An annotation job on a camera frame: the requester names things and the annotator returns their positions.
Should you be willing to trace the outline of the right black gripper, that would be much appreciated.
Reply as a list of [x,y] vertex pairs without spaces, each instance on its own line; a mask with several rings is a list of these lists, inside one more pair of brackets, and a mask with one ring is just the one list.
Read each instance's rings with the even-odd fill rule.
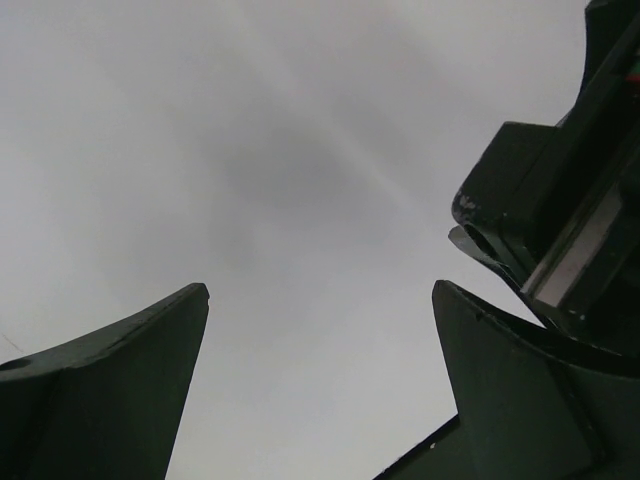
[[506,122],[451,205],[457,230],[564,333],[639,353],[639,4],[591,1],[560,126]]

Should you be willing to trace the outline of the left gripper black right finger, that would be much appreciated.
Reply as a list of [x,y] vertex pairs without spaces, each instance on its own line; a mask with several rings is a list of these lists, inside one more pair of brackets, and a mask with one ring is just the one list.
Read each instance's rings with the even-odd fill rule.
[[639,363],[543,329],[450,281],[432,292],[481,479],[636,479]]

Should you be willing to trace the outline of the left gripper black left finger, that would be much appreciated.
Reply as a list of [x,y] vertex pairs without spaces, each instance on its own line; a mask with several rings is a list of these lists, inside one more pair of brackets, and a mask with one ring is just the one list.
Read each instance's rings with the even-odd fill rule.
[[4,479],[163,479],[209,312],[190,284],[1,366]]

